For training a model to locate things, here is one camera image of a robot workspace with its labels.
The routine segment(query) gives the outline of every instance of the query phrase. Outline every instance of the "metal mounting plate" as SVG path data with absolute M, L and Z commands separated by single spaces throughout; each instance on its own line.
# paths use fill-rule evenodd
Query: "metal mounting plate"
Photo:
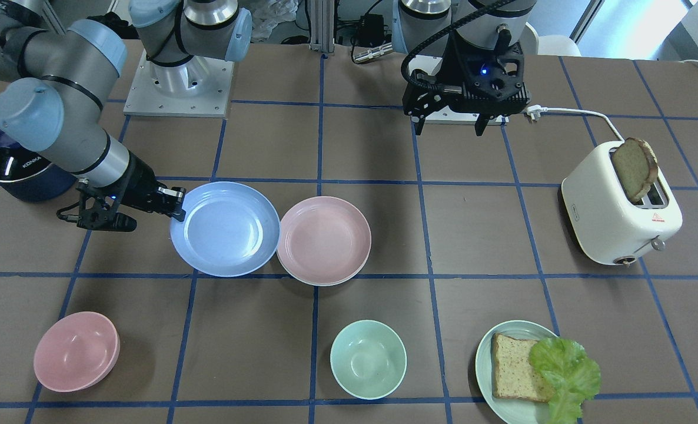
M 206 58 L 206 62 L 212 78 L 204 87 L 199 87 L 204 90 L 191 97 L 169 97 L 155 87 L 145 51 L 142 51 L 124 105 L 125 115 L 226 119 L 234 63 L 210 58 Z

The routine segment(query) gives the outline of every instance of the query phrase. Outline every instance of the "white chair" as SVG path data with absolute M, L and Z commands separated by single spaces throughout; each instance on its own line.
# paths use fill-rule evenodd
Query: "white chair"
M 524 54 L 547 54 L 551 56 L 582 56 L 580 48 L 565 35 L 537 35 L 529 22 L 521 32 L 521 50 Z

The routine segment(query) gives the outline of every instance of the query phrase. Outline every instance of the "blue plate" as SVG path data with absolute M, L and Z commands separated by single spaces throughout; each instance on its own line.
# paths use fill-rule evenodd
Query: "blue plate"
M 201 272 L 238 277 L 265 265 L 281 235 L 276 209 L 259 191 L 239 183 L 209 183 L 184 198 L 184 222 L 171 220 L 180 257 Z

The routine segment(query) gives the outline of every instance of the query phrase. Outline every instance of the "toaster knob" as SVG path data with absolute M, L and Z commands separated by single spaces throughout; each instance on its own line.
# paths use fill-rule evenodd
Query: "toaster knob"
M 662 252 L 666 249 L 666 242 L 662 241 L 660 239 L 660 236 L 657 236 L 656 238 L 650 240 L 650 244 L 652 244 L 653 249 L 658 250 L 658 252 Z

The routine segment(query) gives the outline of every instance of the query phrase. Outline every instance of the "toaster lever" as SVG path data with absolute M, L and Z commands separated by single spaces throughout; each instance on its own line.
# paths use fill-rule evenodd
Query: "toaster lever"
M 645 246 L 647 246 L 648 244 L 652 244 L 652 245 L 653 245 L 653 249 L 658 250 L 658 252 L 662 252 L 663 250 L 666 249 L 666 242 L 665 242 L 665 241 L 662 241 L 662 240 L 660 239 L 660 236 L 655 236 L 655 238 L 650 239 L 650 241 L 648 241 L 647 243 L 642 244 L 642 247 L 640 247 L 639 249 L 635 250 L 634 253 L 639 252 L 640 250 L 642 250 L 643 248 L 645 248 Z
M 652 244 L 653 249 L 658 250 L 658 252 L 662 252 L 666 249 L 666 242 L 662 241 L 660 236 L 656 236 L 656 238 L 650 240 L 650 244 Z

